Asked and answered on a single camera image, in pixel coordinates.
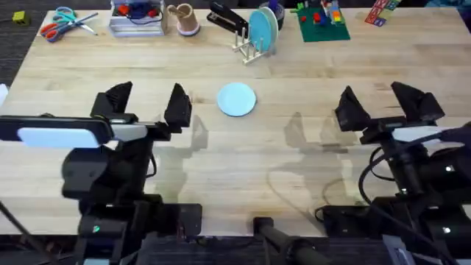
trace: scissors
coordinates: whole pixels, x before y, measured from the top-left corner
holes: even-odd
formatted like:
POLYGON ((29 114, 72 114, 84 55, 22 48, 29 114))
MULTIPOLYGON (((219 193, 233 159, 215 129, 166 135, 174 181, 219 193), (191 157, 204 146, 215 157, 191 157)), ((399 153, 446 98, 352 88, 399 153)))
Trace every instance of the scissors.
POLYGON ((98 15, 97 13, 93 13, 91 15, 87 15, 84 18, 81 18, 77 21, 69 21, 67 23, 51 23, 49 25, 45 25, 41 28, 40 33, 43 37, 46 38, 46 40, 50 43, 54 43, 58 40, 60 40, 66 32, 69 30, 75 28, 75 27, 80 27, 80 25, 83 25, 82 22, 86 21, 89 18, 94 17, 95 15, 98 15))
MULTIPOLYGON (((76 19, 77 19, 77 16, 75 15, 75 12, 70 7, 58 7, 56 8, 56 13, 54 17, 52 17, 52 23, 67 24, 71 21, 76 21, 76 19)), ((98 35, 92 28, 90 28, 87 25, 84 25, 83 23, 79 24, 78 26, 91 32, 94 35, 98 35)))

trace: red-handled scissors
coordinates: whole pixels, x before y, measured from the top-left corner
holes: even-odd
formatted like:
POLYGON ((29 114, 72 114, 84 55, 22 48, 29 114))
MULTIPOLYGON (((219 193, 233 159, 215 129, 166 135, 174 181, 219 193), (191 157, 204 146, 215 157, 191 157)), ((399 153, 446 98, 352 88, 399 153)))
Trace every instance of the red-handled scissors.
POLYGON ((49 25, 45 25, 41 28, 40 34, 48 41, 51 43, 54 43, 58 40, 60 40, 64 34, 81 25, 83 21, 86 21, 89 18, 92 18, 94 16, 98 15, 98 13, 93 13, 91 15, 87 15, 84 18, 81 18, 77 21, 70 21, 66 24, 58 24, 58 23, 52 23, 49 25))

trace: cup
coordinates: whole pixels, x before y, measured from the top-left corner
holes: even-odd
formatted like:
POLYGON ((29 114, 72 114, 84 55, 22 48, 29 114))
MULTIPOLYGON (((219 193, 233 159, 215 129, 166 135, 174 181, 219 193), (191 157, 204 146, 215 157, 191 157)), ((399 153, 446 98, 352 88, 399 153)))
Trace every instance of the cup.
POLYGON ((178 13, 172 12, 175 6, 173 4, 167 7, 169 13, 177 16, 177 29, 183 36, 193 36, 199 31, 199 23, 194 15, 193 7, 190 4, 179 4, 176 8, 178 13))
MULTIPOLYGON (((277 12, 274 12, 274 14, 277 17, 278 30, 281 30, 281 28, 283 27, 283 21, 285 19, 285 7, 282 4, 277 4, 277 5, 278 5, 277 12)), ((262 3, 260 5, 260 7, 268 7, 268 6, 269 6, 268 2, 262 3)))

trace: desk organizer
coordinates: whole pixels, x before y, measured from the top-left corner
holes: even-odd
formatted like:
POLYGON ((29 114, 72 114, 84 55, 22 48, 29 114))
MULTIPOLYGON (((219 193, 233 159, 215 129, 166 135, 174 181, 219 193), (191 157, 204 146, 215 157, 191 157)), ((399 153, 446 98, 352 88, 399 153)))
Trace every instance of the desk organizer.
POLYGON ((111 34, 113 34, 115 37, 163 36, 167 30, 168 19, 169 14, 167 12, 164 0, 112 0, 111 18, 108 27, 111 31, 111 34), (153 7, 158 8, 160 11, 158 16, 154 18, 146 16, 145 18, 131 21, 128 17, 119 14, 118 8, 122 4, 139 3, 150 3, 153 7))

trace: stapler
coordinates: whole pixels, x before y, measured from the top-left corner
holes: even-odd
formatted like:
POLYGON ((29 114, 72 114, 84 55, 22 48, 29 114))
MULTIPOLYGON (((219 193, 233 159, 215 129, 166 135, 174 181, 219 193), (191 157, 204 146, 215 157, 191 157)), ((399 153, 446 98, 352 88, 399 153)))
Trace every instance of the stapler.
POLYGON ((211 13, 206 17, 214 24, 223 27, 230 32, 237 31, 239 36, 242 36, 242 29, 245 28, 245 38, 248 38, 249 23, 241 16, 237 15, 229 7, 220 4, 216 1, 210 3, 211 13))

